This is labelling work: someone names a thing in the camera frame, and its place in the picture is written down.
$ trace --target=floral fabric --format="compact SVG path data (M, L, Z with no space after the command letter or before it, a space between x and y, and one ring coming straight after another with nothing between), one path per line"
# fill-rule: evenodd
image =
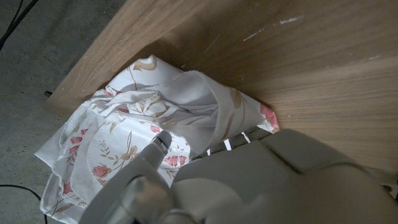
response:
M272 110L233 88L155 56L138 60L36 152L53 172L40 209L77 223L101 188L163 129L172 133L172 144L158 172L170 185L191 150L200 154L255 125L279 130Z

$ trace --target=pink rose print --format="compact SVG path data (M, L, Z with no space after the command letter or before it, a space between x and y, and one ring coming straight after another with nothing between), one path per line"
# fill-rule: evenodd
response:
M160 132L160 128L158 128L156 126L153 126L153 125L150 126L150 130L155 132L155 133L159 133Z
M72 137L70 139L70 142L72 142L72 144L76 144L76 143L81 142L82 139L83 139L82 137Z
M172 160L171 160L170 156L169 156L169 157L167 157L167 158L165 158L163 161L165 161L166 163L168 163L170 166L172 166L172 165L173 165L173 162L172 162Z
M72 192L72 188L70 187L70 182L63 185L63 194L67 194Z
M181 166L185 164L185 160L186 160L186 159L187 159L187 158L186 158L185 156L180 156L180 165L181 165Z
M92 172L95 176L102 178L102 177L106 177L110 172L112 172L112 170L107 168L106 165L103 165L103 166L94 167Z
M266 120L270 122L273 128L279 129L278 120L276 119L275 112L264 105L260 105L260 113L266 116Z
M104 93L105 93L106 95L108 95L108 96L113 96L112 93L110 93L110 92L108 92L108 91L106 91L106 90L104 90Z
M122 111L122 112L125 112L125 113L128 113L128 112L129 112L129 110L127 110L127 109L125 109L125 108L118 108L118 110L119 110L119 111Z
M80 130L81 135L85 135L88 129L82 129Z
M173 162L173 166L177 166L178 156L172 156L170 160Z
M79 146L73 146L73 147L71 147L71 148L69 149L69 154L72 154L72 153L76 152L78 148L79 148Z

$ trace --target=concrete floor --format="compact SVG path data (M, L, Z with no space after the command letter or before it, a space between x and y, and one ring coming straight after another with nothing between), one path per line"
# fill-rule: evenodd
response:
M7 40L0 51L0 184L43 194L50 168L33 153L65 122L42 109L44 91L56 89L123 2L39 1ZM18 4L0 1L0 35ZM5 187L0 188L0 219L44 223L31 193Z

